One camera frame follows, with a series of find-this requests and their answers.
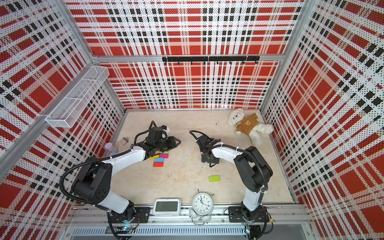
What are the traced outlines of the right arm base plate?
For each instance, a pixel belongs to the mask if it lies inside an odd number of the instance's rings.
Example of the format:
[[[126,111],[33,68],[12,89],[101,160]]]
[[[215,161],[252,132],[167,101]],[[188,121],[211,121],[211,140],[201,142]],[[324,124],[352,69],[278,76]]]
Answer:
[[[270,216],[267,209],[260,205],[254,211],[245,207],[229,207],[228,216],[231,223],[268,223]]]

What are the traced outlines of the green block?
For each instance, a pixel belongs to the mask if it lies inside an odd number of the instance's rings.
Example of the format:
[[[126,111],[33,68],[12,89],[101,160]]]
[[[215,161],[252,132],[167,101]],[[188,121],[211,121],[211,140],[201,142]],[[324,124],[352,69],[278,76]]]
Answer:
[[[221,178],[219,175],[209,176],[209,182],[210,183],[219,182],[220,180],[221,180]]]

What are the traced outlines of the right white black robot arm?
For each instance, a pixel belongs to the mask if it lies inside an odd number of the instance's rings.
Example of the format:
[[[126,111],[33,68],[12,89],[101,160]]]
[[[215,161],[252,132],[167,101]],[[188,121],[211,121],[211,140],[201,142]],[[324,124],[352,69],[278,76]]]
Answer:
[[[261,155],[259,150],[250,146],[240,149],[220,140],[201,135],[196,139],[201,152],[202,162],[215,166],[220,159],[234,164],[239,176],[246,187],[246,193],[241,202],[241,213],[246,222],[256,222],[266,217],[262,207],[264,194],[269,189],[269,181],[273,170]]]

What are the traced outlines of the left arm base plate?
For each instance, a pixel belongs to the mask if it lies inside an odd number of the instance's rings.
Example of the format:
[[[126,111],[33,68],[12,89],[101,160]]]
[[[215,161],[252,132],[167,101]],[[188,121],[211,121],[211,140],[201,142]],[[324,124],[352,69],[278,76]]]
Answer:
[[[119,214],[114,211],[108,211],[112,224],[146,224],[150,216],[149,207],[127,207],[127,209]]]

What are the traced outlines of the magenta block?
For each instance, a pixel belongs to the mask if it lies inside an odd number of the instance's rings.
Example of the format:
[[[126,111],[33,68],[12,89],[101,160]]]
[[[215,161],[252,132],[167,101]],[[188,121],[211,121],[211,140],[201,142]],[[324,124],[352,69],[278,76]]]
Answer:
[[[169,158],[169,154],[160,154],[159,158],[168,159]]]

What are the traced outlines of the red block front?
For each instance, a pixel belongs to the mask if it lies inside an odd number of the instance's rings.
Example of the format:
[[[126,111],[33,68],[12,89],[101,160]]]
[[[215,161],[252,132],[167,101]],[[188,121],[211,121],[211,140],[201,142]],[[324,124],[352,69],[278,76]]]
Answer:
[[[153,167],[154,168],[162,168],[164,166],[164,162],[154,162]]]

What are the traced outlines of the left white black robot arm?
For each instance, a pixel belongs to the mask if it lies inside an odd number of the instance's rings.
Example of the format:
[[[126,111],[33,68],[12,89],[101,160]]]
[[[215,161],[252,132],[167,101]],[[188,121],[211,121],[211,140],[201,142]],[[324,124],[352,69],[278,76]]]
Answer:
[[[134,141],[128,150],[99,159],[89,157],[85,162],[69,168],[60,177],[60,191],[74,201],[98,207],[107,211],[110,216],[120,216],[124,222],[132,221],[138,217],[134,203],[111,190],[112,177],[133,164],[155,156],[156,153],[177,148],[181,141],[168,133],[168,127],[157,127],[152,122],[143,132],[147,134],[145,140]]]

